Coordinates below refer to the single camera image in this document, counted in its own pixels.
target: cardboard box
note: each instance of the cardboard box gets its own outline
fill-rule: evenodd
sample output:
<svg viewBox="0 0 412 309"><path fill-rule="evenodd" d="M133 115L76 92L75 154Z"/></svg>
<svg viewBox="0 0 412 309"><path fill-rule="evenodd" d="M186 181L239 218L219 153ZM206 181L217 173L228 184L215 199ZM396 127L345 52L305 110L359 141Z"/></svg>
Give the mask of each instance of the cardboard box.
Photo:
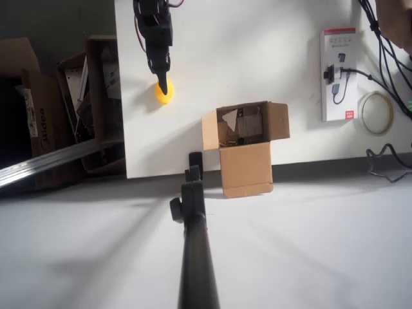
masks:
<svg viewBox="0 0 412 309"><path fill-rule="evenodd" d="M61 89L64 105L66 107L66 112L69 115L71 130L73 136L75 136L76 143L81 143L90 140L95 137L95 117L93 116L93 108L90 101L90 90L84 96L82 104L79 106L78 110L75 111L75 105L73 104L73 98L70 93L70 85L66 79L66 72L69 70L79 70L82 71L84 66L84 59L86 58L86 53L80 53L69 59L60 61L57 65L57 80L59 81L59 86ZM118 151L119 145L114 145L110 148L102 150L101 152L93 153L85 156L81 159L84 170L90 176L105 176L112 174L124 174L124 159L119 159L112 161L114 157L111 155L110 160L106 157L109 152L115 150Z"/></svg>
<svg viewBox="0 0 412 309"><path fill-rule="evenodd" d="M74 144L57 81L41 73L27 38L0 41L0 76L21 79L33 157ZM83 175L74 161L35 177L35 188L56 187Z"/></svg>
<svg viewBox="0 0 412 309"><path fill-rule="evenodd" d="M328 29L321 33L321 85L323 121L358 118L357 74L341 68L357 68L355 28Z"/></svg>
<svg viewBox="0 0 412 309"><path fill-rule="evenodd" d="M85 38L84 44L95 137L101 144L123 142L122 107L119 100L109 98L103 70L103 64L108 62L117 62L118 67L117 38L115 35L92 35Z"/></svg>
<svg viewBox="0 0 412 309"><path fill-rule="evenodd" d="M270 141L290 137L286 104L257 102L219 108L205 115L201 126L203 150L220 150L227 198L273 190Z"/></svg>

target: wall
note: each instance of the wall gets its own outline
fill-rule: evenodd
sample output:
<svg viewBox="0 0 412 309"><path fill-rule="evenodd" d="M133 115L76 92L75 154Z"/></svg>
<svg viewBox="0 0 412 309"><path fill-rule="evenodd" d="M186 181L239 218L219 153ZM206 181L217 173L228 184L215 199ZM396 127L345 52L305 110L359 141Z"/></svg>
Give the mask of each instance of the wall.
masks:
<svg viewBox="0 0 412 309"><path fill-rule="evenodd" d="M116 34L113 0L4 0L0 39L27 36L54 62L84 50L83 33Z"/></svg>

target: red label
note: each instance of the red label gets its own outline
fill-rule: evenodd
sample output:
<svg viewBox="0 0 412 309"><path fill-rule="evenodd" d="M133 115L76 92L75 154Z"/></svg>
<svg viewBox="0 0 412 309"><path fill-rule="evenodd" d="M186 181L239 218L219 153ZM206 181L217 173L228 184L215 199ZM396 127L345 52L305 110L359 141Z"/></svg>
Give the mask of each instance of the red label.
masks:
<svg viewBox="0 0 412 309"><path fill-rule="evenodd" d="M326 29L324 34L356 33L356 28Z"/></svg>
<svg viewBox="0 0 412 309"><path fill-rule="evenodd" d="M354 111L347 111L346 112L346 119L354 119L355 118L355 112Z"/></svg>

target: black pole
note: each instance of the black pole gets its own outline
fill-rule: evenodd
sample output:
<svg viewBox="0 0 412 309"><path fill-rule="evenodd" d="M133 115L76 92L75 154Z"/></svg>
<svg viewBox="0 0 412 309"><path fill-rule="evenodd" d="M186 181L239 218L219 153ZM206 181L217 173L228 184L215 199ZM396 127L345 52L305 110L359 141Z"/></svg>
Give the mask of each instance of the black pole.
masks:
<svg viewBox="0 0 412 309"><path fill-rule="evenodd" d="M180 279L179 309L218 309L206 219L196 215L186 226Z"/></svg>
<svg viewBox="0 0 412 309"><path fill-rule="evenodd" d="M191 153L189 162L186 182L182 185L182 201L175 198L170 202L173 220L185 225L178 309L219 309L207 235L201 153Z"/></svg>

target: white product box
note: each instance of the white product box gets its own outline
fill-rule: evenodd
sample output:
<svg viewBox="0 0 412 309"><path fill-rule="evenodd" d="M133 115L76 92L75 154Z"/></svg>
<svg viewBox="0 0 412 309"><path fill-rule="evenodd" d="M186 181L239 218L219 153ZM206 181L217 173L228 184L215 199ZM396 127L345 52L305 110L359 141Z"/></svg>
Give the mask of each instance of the white product box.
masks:
<svg viewBox="0 0 412 309"><path fill-rule="evenodd" d="M333 77L329 78L332 68ZM355 28L328 29L321 33L323 121L358 118L357 74L342 73L341 68L357 68Z"/></svg>

